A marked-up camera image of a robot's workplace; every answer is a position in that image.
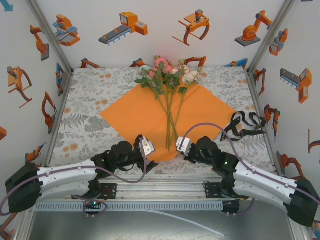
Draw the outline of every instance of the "black harness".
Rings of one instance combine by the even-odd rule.
[[[259,123],[259,121],[256,121],[254,117],[257,117],[258,119],[260,119],[261,123]],[[247,135],[255,136],[255,135],[265,134],[262,128],[264,128],[267,123],[266,119],[264,117],[258,116],[255,112],[250,112],[249,118],[253,122],[253,125],[247,122],[246,114],[244,111],[238,111],[232,115],[230,124],[224,129],[227,133],[230,130],[232,130],[233,135],[235,135],[236,137],[239,137],[239,138],[230,138],[232,141],[234,142],[239,141]],[[242,129],[240,132],[238,132],[237,125],[241,123],[241,121],[250,127],[255,127],[255,129],[254,130]],[[225,139],[226,139],[226,135],[222,133],[220,142],[222,142]]]

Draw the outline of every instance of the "white rose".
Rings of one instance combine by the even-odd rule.
[[[195,77],[191,73],[186,73],[182,76],[182,82],[184,84],[190,85],[195,80]]]
[[[194,80],[199,80],[199,72],[198,71],[191,71],[190,74],[192,74]]]
[[[190,74],[192,74],[193,77],[197,77],[199,73],[197,71],[191,71]]]
[[[190,73],[190,68],[187,65],[183,65],[182,68],[184,69],[184,74]]]
[[[139,67],[139,70],[138,72],[141,74],[142,72],[142,69],[146,70],[146,71],[149,71],[150,70],[150,67],[148,65],[143,65],[141,67]]]

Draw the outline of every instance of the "green flower stem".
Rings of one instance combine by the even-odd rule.
[[[169,94],[169,88],[168,88],[168,82],[166,83],[166,94],[165,94],[165,99],[166,99],[166,105],[167,105],[167,112],[171,113],[170,111],[170,103],[169,103],[169,98],[168,98],[168,94]],[[169,142],[170,142],[170,116],[169,114],[167,115],[167,121],[166,121],[166,141],[165,141],[165,147],[170,151],[170,146],[169,146]]]
[[[176,126],[177,123],[178,123],[178,119],[179,119],[181,107],[182,107],[182,104],[183,104],[183,102],[184,102],[184,98],[185,98],[186,92],[187,92],[187,91],[185,91],[185,92],[182,94],[182,99],[181,99],[181,102],[180,102],[180,106],[179,106],[178,114],[177,114],[176,119],[175,119],[175,125],[174,125],[174,126]],[[170,143],[169,143],[170,145],[171,145],[173,139],[174,139],[174,136],[172,135],[172,137],[171,137],[171,139],[170,139]]]
[[[174,94],[175,94],[175,93],[176,93],[176,86],[174,86],[173,91],[172,91],[172,93],[171,93],[170,107],[169,107],[170,113],[171,113],[172,100],[173,100],[173,98],[174,98]],[[168,139],[169,150],[170,150],[170,146],[171,146],[173,137],[174,137],[173,134],[172,134],[171,138],[170,138],[170,135],[169,135],[169,139]]]
[[[160,105],[161,105],[161,107],[163,108],[165,114],[169,115],[168,112],[167,112],[167,110],[166,110],[166,108],[165,108],[165,106],[164,106],[164,104],[163,104],[162,101],[160,100],[160,98],[158,98],[158,100],[159,100]],[[171,125],[173,126],[173,133],[174,133],[174,134],[176,135],[176,137],[178,138],[177,130],[176,130],[176,127],[175,127],[175,125],[174,125],[174,120],[173,120],[171,114],[170,114],[170,123],[171,123]]]
[[[168,111],[168,110],[165,108],[164,104],[163,104],[162,101],[160,100],[160,96],[159,96],[158,92],[155,90],[155,88],[152,86],[152,84],[150,84],[149,79],[148,79],[148,84],[150,85],[150,88],[151,88],[152,91],[154,92],[155,96],[158,98],[158,100],[159,100],[159,102],[160,102],[160,105],[161,105],[161,107],[163,108],[165,114],[168,116],[169,121],[170,121],[170,123],[171,123],[171,125],[172,125],[172,128],[173,128],[173,134],[175,135],[176,139],[178,139],[178,133],[177,133],[176,126],[175,126],[175,123],[174,123],[174,119],[173,119],[173,117],[172,117],[172,115],[171,115],[171,112]],[[166,99],[166,101],[167,101],[167,103],[168,103],[168,95],[166,94],[166,92],[164,92],[164,96],[165,96],[165,99]]]

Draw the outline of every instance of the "flower bouquet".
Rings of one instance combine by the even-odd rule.
[[[139,72],[142,78],[135,80],[136,83],[141,84],[142,88],[150,88],[154,94],[155,99],[159,101],[161,107],[167,115],[167,132],[166,132],[166,149],[170,150],[170,145],[173,140],[177,141],[178,133],[176,125],[179,120],[181,107],[188,90],[188,87],[193,84],[198,84],[201,68],[190,71],[186,66],[184,60],[179,61],[178,67],[174,67],[167,59],[155,56],[154,66],[150,68],[147,65],[142,66]],[[182,94],[178,113],[174,119],[171,113],[174,95]],[[164,95],[165,103],[160,96]]]

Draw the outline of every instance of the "floral tablecloth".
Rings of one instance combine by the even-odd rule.
[[[69,96],[53,150],[51,167],[64,166],[90,159],[123,141],[100,113],[137,84],[137,68],[79,68],[73,75]],[[204,67],[200,84],[237,111],[255,111],[242,67]],[[214,140],[218,147],[233,153],[227,140]],[[265,171],[273,172],[263,135],[246,136],[234,142],[242,159]],[[173,161],[160,162],[150,175],[196,175],[212,173],[210,167],[192,164],[178,155]],[[118,175],[140,175],[136,166]]]

